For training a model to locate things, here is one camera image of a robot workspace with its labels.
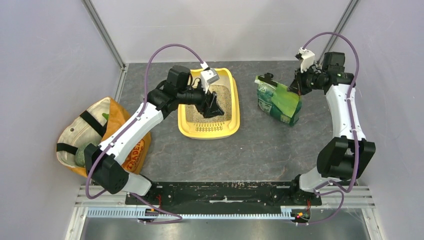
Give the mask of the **green litter bag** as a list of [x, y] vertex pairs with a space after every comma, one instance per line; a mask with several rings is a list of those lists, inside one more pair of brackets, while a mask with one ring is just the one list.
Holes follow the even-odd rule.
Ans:
[[294, 126], [299, 120], [302, 99], [299, 95], [288, 91], [288, 87], [279, 82], [277, 87], [259, 81], [257, 76], [256, 95], [259, 108], [276, 120]]

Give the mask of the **yellow litter box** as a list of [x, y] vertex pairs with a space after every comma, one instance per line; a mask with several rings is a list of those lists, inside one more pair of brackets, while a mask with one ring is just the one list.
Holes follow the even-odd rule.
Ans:
[[236, 81], [227, 68], [216, 69], [219, 80], [214, 82], [210, 91], [215, 91], [218, 104], [224, 115], [203, 118], [194, 105], [180, 105], [177, 110], [178, 128], [189, 138], [214, 140], [229, 137], [240, 127], [240, 104]]

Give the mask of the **black plastic clip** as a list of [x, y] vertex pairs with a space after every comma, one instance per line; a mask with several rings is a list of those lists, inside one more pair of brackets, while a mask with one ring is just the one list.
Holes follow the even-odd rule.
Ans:
[[270, 72], [265, 73], [264, 75], [258, 75], [257, 79], [261, 82], [267, 83], [273, 87], [277, 87], [278, 83], [273, 80], [274, 75]]

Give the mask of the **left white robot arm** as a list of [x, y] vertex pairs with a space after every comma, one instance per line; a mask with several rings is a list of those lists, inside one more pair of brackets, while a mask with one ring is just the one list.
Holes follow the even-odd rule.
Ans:
[[147, 93], [140, 107], [115, 133], [98, 145], [88, 144], [84, 149], [87, 179], [103, 187], [104, 192], [116, 194], [124, 191], [137, 194], [144, 204], [152, 204], [157, 191], [146, 177], [123, 168], [128, 154], [135, 145], [160, 124], [179, 105], [194, 105], [205, 118], [224, 115], [217, 101], [217, 93], [209, 90], [219, 80], [213, 68], [200, 71], [194, 83], [191, 70], [175, 65], [156, 88]]

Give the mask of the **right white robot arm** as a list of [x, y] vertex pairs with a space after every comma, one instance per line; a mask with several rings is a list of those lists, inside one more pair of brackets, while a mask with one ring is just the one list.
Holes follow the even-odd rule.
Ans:
[[300, 48], [296, 58], [301, 61], [288, 90], [304, 96], [322, 90], [331, 114], [333, 137], [317, 156], [316, 166], [292, 180], [289, 200], [300, 205], [320, 188], [349, 181], [343, 190], [351, 191], [356, 180], [376, 152], [374, 142], [368, 141], [360, 125], [355, 102], [355, 75], [345, 71], [345, 54], [326, 52], [320, 67], [315, 54]]

